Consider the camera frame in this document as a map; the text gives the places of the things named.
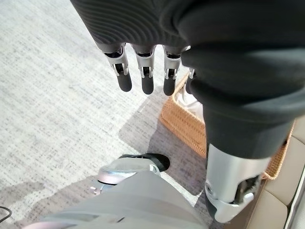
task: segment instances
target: white cloth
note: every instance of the white cloth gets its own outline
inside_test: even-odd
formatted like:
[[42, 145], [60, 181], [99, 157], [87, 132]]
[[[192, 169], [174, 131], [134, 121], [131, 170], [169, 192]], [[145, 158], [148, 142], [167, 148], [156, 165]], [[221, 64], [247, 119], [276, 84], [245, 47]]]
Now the white cloth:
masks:
[[177, 93], [175, 99], [180, 106], [203, 120], [203, 105], [192, 94], [186, 92], [185, 85]]

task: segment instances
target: black fingertip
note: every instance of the black fingertip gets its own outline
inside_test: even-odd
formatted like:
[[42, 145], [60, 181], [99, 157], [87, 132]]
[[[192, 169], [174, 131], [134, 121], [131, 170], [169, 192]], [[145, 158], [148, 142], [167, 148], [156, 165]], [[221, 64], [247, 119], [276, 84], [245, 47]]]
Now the black fingertip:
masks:
[[153, 78], [145, 76], [142, 78], [142, 90], [145, 94], [153, 93]]
[[167, 96], [172, 95], [175, 91], [175, 82], [176, 80], [172, 78], [164, 79], [163, 91]]
[[119, 86], [124, 92], [128, 92], [132, 89], [132, 80], [129, 73], [127, 75], [120, 74], [118, 76]]

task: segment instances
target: wicker basket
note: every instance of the wicker basket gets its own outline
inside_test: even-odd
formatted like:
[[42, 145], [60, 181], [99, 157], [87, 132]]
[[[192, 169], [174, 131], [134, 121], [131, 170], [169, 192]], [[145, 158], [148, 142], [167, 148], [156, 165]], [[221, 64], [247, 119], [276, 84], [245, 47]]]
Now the wicker basket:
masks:
[[[186, 80], [187, 75], [179, 82], [173, 95], [164, 104], [159, 120], [196, 153], [206, 157], [204, 122], [191, 112], [185, 110], [175, 100], [176, 94], [183, 88]], [[292, 130], [287, 136], [285, 144], [272, 157], [268, 168], [263, 174], [263, 179], [274, 180], [277, 178], [286, 155], [291, 134]]]

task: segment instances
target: beige couch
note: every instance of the beige couch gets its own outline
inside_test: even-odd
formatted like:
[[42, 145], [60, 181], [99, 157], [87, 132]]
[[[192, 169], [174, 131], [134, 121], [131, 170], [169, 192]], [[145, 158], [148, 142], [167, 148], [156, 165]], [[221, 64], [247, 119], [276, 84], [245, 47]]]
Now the beige couch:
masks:
[[305, 116], [295, 124], [286, 157], [276, 180], [260, 193], [225, 229], [305, 229]]

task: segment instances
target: robotic hand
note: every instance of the robotic hand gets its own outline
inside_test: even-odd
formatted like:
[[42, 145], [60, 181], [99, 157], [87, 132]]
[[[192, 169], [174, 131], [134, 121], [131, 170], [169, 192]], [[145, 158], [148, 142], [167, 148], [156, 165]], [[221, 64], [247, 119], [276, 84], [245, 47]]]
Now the robotic hand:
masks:
[[230, 221], [254, 198], [261, 174], [293, 120], [305, 113], [305, 6], [302, 1], [71, 0], [127, 92], [125, 43], [142, 89], [153, 92], [153, 55], [164, 47], [164, 92], [179, 64], [204, 105], [206, 203]]

